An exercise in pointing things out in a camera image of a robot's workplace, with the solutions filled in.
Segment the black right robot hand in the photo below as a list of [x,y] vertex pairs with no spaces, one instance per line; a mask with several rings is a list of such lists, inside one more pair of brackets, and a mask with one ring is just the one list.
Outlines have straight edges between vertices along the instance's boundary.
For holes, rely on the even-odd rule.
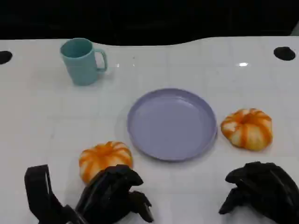
[[221,206],[221,215],[238,206],[249,206],[278,224],[299,222],[299,188],[280,166],[271,162],[247,163],[229,172],[225,180],[236,187]]

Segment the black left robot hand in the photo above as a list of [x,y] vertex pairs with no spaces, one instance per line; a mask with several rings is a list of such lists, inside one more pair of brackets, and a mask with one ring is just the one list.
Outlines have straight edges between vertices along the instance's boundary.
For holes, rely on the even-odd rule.
[[133,212],[152,223],[152,204],[140,191],[130,191],[143,180],[127,165],[107,167],[100,171],[84,188],[75,208],[90,224],[114,224]]

